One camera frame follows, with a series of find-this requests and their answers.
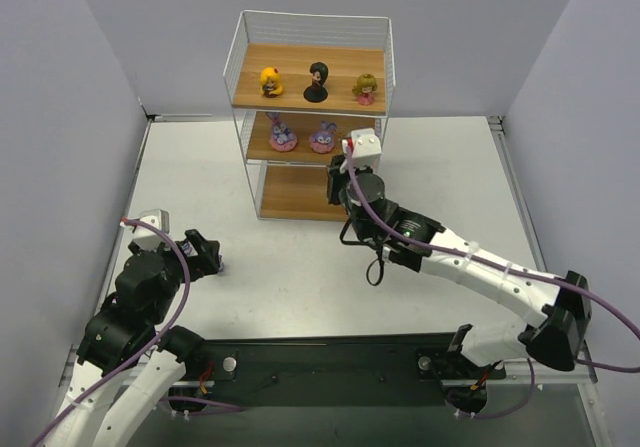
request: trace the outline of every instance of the white table surface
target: white table surface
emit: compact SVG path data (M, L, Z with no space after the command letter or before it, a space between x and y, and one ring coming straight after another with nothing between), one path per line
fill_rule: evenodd
M379 174L389 199L534 267L485 118L391 119ZM175 239L196 228L221 242L225 272L193 284L178 322L205 338L446 332L513 317L399 266L371 287L374 253L341 245L341 223L258 220L230 121L151 126L129 215L153 208L169 211ZM130 240L127 231L114 278Z

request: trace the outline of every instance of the white wire frame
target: white wire frame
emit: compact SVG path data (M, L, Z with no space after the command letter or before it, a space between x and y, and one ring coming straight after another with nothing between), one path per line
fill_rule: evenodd
M319 45L383 50L386 114L363 116L362 114L345 112L309 112L310 114L320 115L373 117L376 119L375 132L381 143L384 143L396 86L395 59L393 32L391 20L388 17L299 14L258 10L244 10L240 13L225 63L223 77L229 103L232 106L233 119L245 164L249 190L254 201L256 214L260 217L262 189L268 165L275 163L305 167L318 167L318 165L247 158L248 144L256 118L256 110L248 111L242 116L238 115L239 113L236 112L238 109L233 108L233 98L235 97L249 43Z

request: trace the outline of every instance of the robotic arm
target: robotic arm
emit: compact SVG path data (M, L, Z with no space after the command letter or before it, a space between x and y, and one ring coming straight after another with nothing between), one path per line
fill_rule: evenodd
M513 273L519 271L557 278L529 271L487 252L439 222L387 199L384 182L373 172L382 154L373 129L354 130L350 138L342 141L342 149L351 152L364 199L379 219L399 234L391 236L365 211L346 171L345 155L338 155L328 167L327 197L329 203L341 204L348 215L340 235L343 244L373 249L381 276L384 263L391 262L415 272L444 277L503 305L520 318L519 322L497 328L460 327L449 349L452 361L457 356L461 364L480 368L500 360L530 356L552 369L575 368L575 358L591 318L588 299L539 280L517 277ZM355 231L357 242L344 240L349 226ZM420 247L403 238L433 248ZM499 269L477 263L472 260L474 257L485 258ZM570 271L563 280L588 288L587 280L575 272Z
M145 212L140 220L169 233L169 216L162 210ZM222 270L219 242L206 240L197 230L188 230L185 236L176 244L186 258L191 281ZM133 361L136 354L153 341L155 325L164 322L185 280L176 253L155 233L135 228L129 250L133 255L115 280L115 292L85 328L71 385L58 412L67 415L45 438L47 447L126 445L162 395L184 376L185 363L194 362L193 354L204 342L187 329L173 327L142 373L113 403L138 363ZM101 379L104 385L83 395Z

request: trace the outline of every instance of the bolt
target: bolt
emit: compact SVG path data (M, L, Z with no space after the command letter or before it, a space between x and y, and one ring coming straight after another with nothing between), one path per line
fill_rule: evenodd
M422 356L418 359L418 368L420 370L429 370L431 368L431 359L426 356Z
M236 359L234 359L233 357L227 357L222 361L222 368L227 372L233 372L234 370L236 370L237 364L238 363Z

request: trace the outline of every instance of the gray wall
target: gray wall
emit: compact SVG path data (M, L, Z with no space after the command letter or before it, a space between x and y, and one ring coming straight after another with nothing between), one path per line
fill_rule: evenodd
M584 273L640 323L640 0L571 0L507 114L506 135L549 268ZM640 364L595 309L596 360ZM599 371L617 445L640 438L637 375Z
M53 408L146 125L84 0L0 0L0 443Z
M393 20L395 115L505 113L568 0L87 0L150 113L228 114L244 9Z

